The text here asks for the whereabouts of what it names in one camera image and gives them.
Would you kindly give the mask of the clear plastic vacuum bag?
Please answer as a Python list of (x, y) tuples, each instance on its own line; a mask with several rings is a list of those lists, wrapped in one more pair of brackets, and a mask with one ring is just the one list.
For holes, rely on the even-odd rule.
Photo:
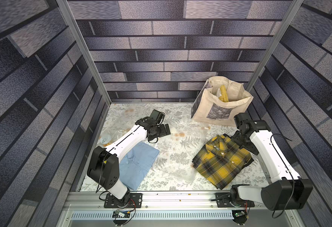
[[(113, 143), (128, 132), (136, 120), (149, 116), (153, 110), (164, 112), (164, 123), (170, 128), (175, 127), (176, 134), (171, 133), (151, 143), (159, 150), (151, 170), (191, 183), (197, 175), (192, 159), (209, 139), (224, 131), (222, 126), (193, 120), (191, 108), (188, 103), (112, 104), (100, 137), (109, 134), (112, 136), (109, 143)], [(101, 147), (108, 145), (101, 144), (100, 140), (97, 144)]]

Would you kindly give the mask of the yellow black plaid shirt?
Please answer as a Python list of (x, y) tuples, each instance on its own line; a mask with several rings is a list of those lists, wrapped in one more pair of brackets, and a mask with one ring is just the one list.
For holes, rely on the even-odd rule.
[(192, 159), (196, 171), (217, 189), (224, 189), (243, 168), (253, 163), (251, 153), (227, 134), (210, 139)]

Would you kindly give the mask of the light blue shirt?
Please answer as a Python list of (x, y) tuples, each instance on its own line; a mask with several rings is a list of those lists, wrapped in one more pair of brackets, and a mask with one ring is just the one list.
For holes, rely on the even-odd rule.
[(158, 149), (144, 142), (139, 142), (119, 164), (121, 182), (130, 190), (136, 191), (158, 155)]

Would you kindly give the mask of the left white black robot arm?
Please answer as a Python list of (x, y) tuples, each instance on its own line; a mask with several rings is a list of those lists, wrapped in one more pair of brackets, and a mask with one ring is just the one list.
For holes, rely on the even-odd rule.
[(163, 124), (165, 113), (153, 110), (150, 116), (141, 118), (120, 139), (102, 148), (93, 150), (87, 169), (87, 176), (98, 182), (113, 197), (125, 203), (129, 200), (130, 189), (120, 177), (119, 163), (139, 142), (148, 142), (170, 135), (168, 124)]

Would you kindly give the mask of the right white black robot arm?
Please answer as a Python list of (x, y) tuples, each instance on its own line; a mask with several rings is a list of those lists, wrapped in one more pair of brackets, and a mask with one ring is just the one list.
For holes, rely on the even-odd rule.
[(271, 184), (267, 187), (233, 185), (230, 202), (237, 206), (245, 201), (263, 204), (271, 211), (300, 210), (307, 202), (313, 184), (302, 179), (278, 147), (270, 127), (264, 120), (252, 120), (249, 114), (234, 117), (237, 131), (231, 140), (264, 163)]

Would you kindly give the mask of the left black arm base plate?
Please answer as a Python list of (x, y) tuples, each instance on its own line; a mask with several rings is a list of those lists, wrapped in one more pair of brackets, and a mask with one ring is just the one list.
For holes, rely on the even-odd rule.
[(104, 208), (122, 208), (127, 206), (126, 208), (141, 208), (143, 201), (142, 193), (130, 193), (127, 194), (122, 199), (118, 199), (112, 194), (107, 194), (104, 200)]

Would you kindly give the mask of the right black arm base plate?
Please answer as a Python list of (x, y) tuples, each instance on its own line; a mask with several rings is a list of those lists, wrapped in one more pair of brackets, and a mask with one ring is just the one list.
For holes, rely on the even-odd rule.
[(218, 208), (253, 208), (253, 201), (240, 200), (234, 198), (230, 193), (216, 193), (215, 198), (211, 199), (217, 203)]

